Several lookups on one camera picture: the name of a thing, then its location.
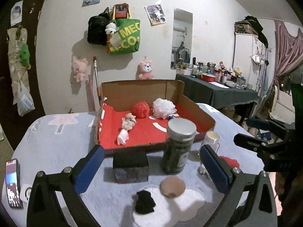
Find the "green MECO tote bag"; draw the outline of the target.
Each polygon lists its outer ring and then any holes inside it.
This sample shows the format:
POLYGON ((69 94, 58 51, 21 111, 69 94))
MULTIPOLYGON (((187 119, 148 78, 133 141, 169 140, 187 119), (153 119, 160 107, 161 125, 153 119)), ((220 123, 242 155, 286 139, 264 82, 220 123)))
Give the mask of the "green MECO tote bag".
POLYGON ((111 21, 119 30, 107 35, 107 52, 110 55, 138 52, 140 46, 139 19, 133 19, 127 3, 114 5, 111 21))

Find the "pink plush right wall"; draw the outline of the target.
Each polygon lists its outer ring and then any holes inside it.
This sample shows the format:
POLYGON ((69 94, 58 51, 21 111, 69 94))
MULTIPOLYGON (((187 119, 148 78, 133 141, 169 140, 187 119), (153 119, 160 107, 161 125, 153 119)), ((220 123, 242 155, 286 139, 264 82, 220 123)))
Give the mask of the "pink plush right wall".
POLYGON ((138 78, 141 80, 147 80, 147 79, 152 79, 153 74, 152 74, 152 62, 147 61, 147 57, 144 57, 144 60, 140 62, 138 65, 138 78))

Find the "plastic bag on door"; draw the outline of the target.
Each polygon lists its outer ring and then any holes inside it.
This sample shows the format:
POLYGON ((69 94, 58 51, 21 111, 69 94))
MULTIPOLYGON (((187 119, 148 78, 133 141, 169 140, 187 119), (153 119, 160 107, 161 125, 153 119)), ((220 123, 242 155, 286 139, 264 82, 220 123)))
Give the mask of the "plastic bag on door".
POLYGON ((19 82, 17 93, 17 111, 20 117, 35 109, 32 96, 22 81, 19 82))

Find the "pink plush left wall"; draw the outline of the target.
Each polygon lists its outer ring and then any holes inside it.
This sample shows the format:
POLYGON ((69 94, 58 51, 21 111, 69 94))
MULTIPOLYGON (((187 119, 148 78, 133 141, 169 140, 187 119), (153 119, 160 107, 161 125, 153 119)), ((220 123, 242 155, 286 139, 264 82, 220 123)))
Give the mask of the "pink plush left wall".
POLYGON ((87 59, 77 59, 72 63, 72 71, 74 73, 74 79, 76 82, 82 82, 86 76, 87 72, 87 59))

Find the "black backpack on wall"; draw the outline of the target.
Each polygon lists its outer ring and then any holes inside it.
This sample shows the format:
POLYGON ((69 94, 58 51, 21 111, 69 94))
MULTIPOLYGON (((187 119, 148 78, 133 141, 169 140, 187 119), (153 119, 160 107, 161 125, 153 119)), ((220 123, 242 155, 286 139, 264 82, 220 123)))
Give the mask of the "black backpack on wall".
POLYGON ((110 22, 109 8, 99 15, 92 16, 88 21, 87 41, 94 45, 107 45, 106 26, 110 22))

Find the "dark wooden door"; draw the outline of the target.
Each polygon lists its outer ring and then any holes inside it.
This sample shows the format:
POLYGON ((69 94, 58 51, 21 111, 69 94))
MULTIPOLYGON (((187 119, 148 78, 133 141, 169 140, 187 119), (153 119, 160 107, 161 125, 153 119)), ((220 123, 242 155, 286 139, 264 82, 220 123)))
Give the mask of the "dark wooden door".
POLYGON ((37 80, 37 26, 44 0, 17 0, 1 19, 1 126, 16 148, 30 125, 45 115, 37 80), (31 68, 20 63, 20 49, 27 44, 31 68), (17 93, 22 81, 35 109, 23 117, 17 111, 17 93))

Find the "black fuzzy scrunchie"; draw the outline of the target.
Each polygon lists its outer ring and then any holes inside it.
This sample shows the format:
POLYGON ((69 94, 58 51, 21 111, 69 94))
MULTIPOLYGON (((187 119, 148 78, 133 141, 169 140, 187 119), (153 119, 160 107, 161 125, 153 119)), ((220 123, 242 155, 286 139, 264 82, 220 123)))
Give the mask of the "black fuzzy scrunchie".
POLYGON ((138 199, 136 201, 135 211, 138 214, 145 215, 154 212, 156 203, 149 191, 139 191, 137 192, 137 196, 138 199))

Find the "white fluffy scrunchie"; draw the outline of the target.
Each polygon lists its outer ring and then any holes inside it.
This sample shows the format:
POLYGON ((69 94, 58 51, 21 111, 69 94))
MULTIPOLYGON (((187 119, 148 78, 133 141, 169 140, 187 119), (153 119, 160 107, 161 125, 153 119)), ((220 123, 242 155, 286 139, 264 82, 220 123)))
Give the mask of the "white fluffy scrunchie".
POLYGON ((120 133, 117 136, 117 144, 126 145, 127 140, 129 140, 128 131, 125 129, 121 129, 120 133))

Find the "white fluffy bear plush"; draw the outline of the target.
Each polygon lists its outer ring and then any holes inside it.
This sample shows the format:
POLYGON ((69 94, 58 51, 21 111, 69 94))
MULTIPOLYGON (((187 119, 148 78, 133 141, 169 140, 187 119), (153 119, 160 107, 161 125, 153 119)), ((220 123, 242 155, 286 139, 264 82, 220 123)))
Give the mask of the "white fluffy bear plush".
POLYGON ((209 175, 208 174, 208 171, 207 171, 207 169, 206 169, 206 167, 205 167, 205 165, 204 164, 201 164, 200 166, 199 166, 199 173, 201 174, 201 175, 209 175))

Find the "red plush heart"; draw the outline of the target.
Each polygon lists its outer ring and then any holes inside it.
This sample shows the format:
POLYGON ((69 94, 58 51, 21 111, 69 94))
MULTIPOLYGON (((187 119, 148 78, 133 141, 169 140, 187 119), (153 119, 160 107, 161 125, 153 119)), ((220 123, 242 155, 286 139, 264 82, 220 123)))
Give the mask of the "red plush heart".
POLYGON ((219 158, 224 159, 231 168, 240 167, 240 164, 235 159, 231 159, 231 158, 225 157, 225 156, 219 156, 219 158))

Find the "beige scrunchie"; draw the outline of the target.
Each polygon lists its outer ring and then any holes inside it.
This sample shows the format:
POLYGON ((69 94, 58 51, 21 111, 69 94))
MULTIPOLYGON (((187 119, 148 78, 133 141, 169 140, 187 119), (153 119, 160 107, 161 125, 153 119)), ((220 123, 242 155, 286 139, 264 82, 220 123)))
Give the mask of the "beige scrunchie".
POLYGON ((130 131, 136 125, 136 123, 136 116, 128 113, 124 118, 122 118, 122 129, 130 131))

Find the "green plush on door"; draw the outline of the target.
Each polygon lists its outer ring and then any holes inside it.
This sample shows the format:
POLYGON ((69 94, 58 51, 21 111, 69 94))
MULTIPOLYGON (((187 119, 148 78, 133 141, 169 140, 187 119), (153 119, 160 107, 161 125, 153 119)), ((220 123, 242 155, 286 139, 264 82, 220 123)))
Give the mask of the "green plush on door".
POLYGON ((30 52, 27 44, 23 44, 20 49, 20 63, 26 68, 30 69, 30 52))

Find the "round beige powder puff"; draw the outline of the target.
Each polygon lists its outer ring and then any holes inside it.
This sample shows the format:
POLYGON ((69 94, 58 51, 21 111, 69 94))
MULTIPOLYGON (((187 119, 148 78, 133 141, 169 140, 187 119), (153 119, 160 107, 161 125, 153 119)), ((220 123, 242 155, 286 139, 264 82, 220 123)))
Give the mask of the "round beige powder puff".
POLYGON ((177 176, 167 177, 160 184, 160 192, 168 198, 181 196, 185 189, 184 181, 177 176))

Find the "red knitted ball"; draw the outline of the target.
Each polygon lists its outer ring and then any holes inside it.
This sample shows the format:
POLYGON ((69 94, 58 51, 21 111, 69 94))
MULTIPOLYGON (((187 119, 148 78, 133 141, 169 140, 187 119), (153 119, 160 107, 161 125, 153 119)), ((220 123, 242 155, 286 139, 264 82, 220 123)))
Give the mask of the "red knitted ball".
POLYGON ((150 108, 145 101, 135 104, 131 110, 132 115, 137 118, 146 118, 149 116, 150 108))

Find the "white dog plush keychain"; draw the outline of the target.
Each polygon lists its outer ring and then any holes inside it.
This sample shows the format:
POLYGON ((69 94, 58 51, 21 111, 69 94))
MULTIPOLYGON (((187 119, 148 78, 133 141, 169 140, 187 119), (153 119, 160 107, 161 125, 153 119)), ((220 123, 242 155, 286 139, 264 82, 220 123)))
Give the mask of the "white dog plush keychain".
POLYGON ((115 34, 117 31, 119 30, 119 28, 117 27, 117 25, 114 22, 110 22, 105 29, 105 32, 107 35, 113 35, 115 34))

